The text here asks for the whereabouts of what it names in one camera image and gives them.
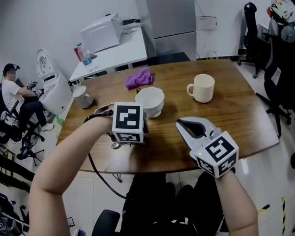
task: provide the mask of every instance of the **floor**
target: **floor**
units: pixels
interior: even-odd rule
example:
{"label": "floor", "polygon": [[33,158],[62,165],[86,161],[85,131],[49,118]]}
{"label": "floor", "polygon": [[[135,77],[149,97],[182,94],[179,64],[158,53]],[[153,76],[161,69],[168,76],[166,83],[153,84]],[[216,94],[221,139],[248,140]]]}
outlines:
{"label": "floor", "polygon": [[[266,96],[263,86],[263,74],[256,79],[252,78],[254,67],[243,64],[237,66],[243,76],[255,92]],[[60,115],[65,119],[68,109]],[[276,128],[275,120],[269,115],[273,126]],[[57,134],[61,127],[53,120],[55,129],[44,132],[46,138],[44,143],[38,142],[36,151],[45,149],[44,157],[47,157],[57,142]],[[292,229],[295,226],[295,170],[290,166],[290,156],[295,152],[295,121],[292,116],[292,124],[286,125],[281,120],[282,137],[280,143],[258,155],[240,160],[236,165],[236,175],[250,195],[258,210],[266,205],[270,208],[259,214],[259,231],[261,236],[279,236],[282,234],[283,213],[282,197],[286,201],[286,236],[294,236]],[[8,147],[18,153],[20,145],[8,143]],[[36,167],[32,159],[20,161],[20,164],[35,171]],[[167,181],[173,182],[179,190],[186,184],[195,185],[201,170],[167,174]],[[125,195],[131,185],[133,176],[123,175],[122,183],[118,183],[112,175],[103,175],[106,181],[119,193]],[[17,202],[16,211],[20,214],[18,207],[27,205],[28,195],[25,191],[13,187],[5,187],[0,184],[0,192],[6,194],[10,200]],[[69,189],[64,194],[64,204],[67,217],[73,217],[75,228],[82,229],[91,235],[93,225],[100,213],[110,209],[121,213],[124,200],[112,193],[95,173],[79,172]]]}

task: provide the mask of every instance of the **wall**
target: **wall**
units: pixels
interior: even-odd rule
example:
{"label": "wall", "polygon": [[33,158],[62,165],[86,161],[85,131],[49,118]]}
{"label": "wall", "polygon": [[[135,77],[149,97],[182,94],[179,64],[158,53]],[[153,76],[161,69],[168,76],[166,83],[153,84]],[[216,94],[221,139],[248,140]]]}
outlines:
{"label": "wall", "polygon": [[[238,54],[241,35],[245,34],[243,7],[252,2],[257,7],[256,21],[268,25],[267,7],[272,0],[197,0],[206,16],[217,17],[217,30],[199,30],[197,33],[197,52],[203,57],[233,56]],[[197,4],[196,14],[203,16]]]}
{"label": "wall", "polygon": [[7,63],[21,66],[18,76],[38,80],[36,52],[46,49],[67,79],[76,65],[80,30],[107,13],[138,18],[134,0],[0,0],[0,79]]}

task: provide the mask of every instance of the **water bottle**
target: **water bottle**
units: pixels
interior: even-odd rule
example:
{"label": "water bottle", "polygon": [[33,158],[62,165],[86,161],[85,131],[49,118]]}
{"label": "water bottle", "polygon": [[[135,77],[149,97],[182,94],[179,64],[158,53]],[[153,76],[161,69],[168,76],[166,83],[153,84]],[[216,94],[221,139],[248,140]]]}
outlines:
{"label": "water bottle", "polygon": [[92,60],[89,56],[89,52],[87,51],[87,49],[85,47],[83,47],[81,43],[77,44],[77,47],[78,47],[79,57],[80,57],[81,61],[83,62],[83,64],[85,66],[91,64]]}

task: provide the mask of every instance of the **purple towel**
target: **purple towel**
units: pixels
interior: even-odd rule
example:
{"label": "purple towel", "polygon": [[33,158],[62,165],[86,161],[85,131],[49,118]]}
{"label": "purple towel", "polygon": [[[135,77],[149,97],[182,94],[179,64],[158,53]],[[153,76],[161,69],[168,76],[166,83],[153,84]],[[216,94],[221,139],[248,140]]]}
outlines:
{"label": "purple towel", "polygon": [[153,80],[154,78],[153,75],[151,75],[151,69],[146,67],[127,77],[126,88],[130,90],[138,86],[150,85],[153,83]]}

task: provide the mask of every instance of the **white bowl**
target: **white bowl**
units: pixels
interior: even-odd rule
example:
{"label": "white bowl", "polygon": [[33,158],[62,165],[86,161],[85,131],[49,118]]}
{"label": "white bowl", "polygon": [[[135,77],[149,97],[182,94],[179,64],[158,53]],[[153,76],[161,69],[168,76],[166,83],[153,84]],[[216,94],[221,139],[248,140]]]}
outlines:
{"label": "white bowl", "polygon": [[147,117],[158,117],[164,107],[165,95],[162,89],[149,87],[142,89],[136,95],[136,102],[143,105],[143,110],[146,112]]}

